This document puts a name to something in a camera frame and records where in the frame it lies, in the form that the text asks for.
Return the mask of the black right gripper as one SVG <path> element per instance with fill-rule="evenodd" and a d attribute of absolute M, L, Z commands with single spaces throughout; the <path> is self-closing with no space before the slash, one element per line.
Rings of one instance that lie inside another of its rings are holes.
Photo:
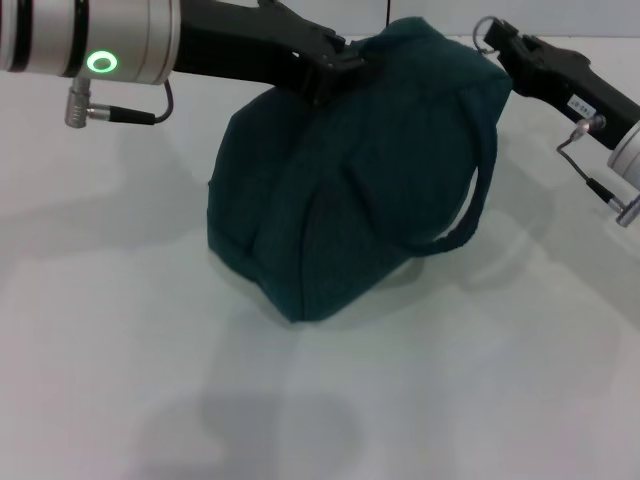
<path fill-rule="evenodd" d="M 605 127 L 594 138 L 609 150 L 639 121 L 639 105 L 600 78 L 579 52 L 522 35 L 504 20 L 493 20 L 484 41 L 508 60 L 516 93 L 541 100 L 576 122 L 602 115 Z"/>

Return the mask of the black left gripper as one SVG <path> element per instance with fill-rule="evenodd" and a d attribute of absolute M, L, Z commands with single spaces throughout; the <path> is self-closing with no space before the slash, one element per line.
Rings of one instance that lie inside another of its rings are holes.
<path fill-rule="evenodd" d="M 272 84 L 322 105 L 370 70 L 335 30 L 280 1 L 182 1 L 180 16 L 175 72 Z"/>

